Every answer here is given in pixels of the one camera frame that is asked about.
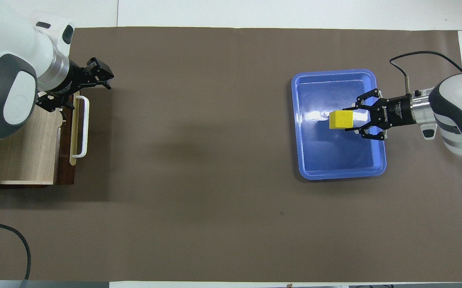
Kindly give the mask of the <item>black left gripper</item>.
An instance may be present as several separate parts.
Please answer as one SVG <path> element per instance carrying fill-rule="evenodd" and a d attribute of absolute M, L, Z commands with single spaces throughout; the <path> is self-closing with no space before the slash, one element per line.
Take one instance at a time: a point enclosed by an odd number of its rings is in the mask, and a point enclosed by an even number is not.
<path fill-rule="evenodd" d="M 110 80 L 113 78 L 114 74 L 110 67 L 96 57 L 90 58 L 85 68 L 79 67 L 70 60 L 69 70 L 64 80 L 53 89 L 53 93 L 37 92 L 35 105 L 48 112 L 64 108 L 75 110 L 74 104 L 70 100 L 72 94 L 83 88 L 99 85 L 111 90 Z"/>

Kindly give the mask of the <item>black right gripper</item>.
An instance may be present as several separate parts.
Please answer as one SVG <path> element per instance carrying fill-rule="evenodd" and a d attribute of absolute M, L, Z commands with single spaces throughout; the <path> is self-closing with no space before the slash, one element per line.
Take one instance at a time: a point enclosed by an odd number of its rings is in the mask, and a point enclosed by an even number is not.
<path fill-rule="evenodd" d="M 387 140 L 385 129 L 415 124 L 410 105 L 412 95 L 406 94 L 390 99 L 379 98 L 380 96 L 379 89 L 370 90 L 359 95 L 352 106 L 343 109 L 369 111 L 370 121 L 373 122 L 373 125 L 346 128 L 346 132 L 353 132 L 363 139 L 383 142 Z M 377 101 L 373 105 L 367 105 L 367 100 L 372 97 Z"/>

